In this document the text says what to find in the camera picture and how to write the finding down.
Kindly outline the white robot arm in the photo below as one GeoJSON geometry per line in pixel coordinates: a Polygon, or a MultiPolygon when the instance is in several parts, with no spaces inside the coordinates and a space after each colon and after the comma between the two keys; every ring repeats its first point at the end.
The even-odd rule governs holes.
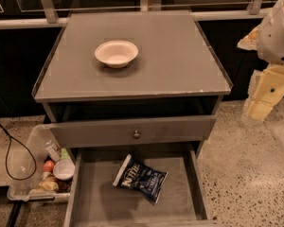
{"type": "Polygon", "coordinates": [[[246,116],[262,121],[284,97],[284,0],[278,0],[259,25],[257,55],[268,66],[256,75],[246,116]]]}

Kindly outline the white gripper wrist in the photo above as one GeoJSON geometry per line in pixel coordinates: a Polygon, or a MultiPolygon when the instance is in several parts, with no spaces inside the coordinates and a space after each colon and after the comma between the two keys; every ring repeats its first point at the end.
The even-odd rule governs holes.
{"type": "Polygon", "coordinates": [[[284,65],[270,63],[262,72],[255,70],[247,93],[244,103],[246,116],[263,121],[272,111],[272,106],[284,97],[284,65]]]}

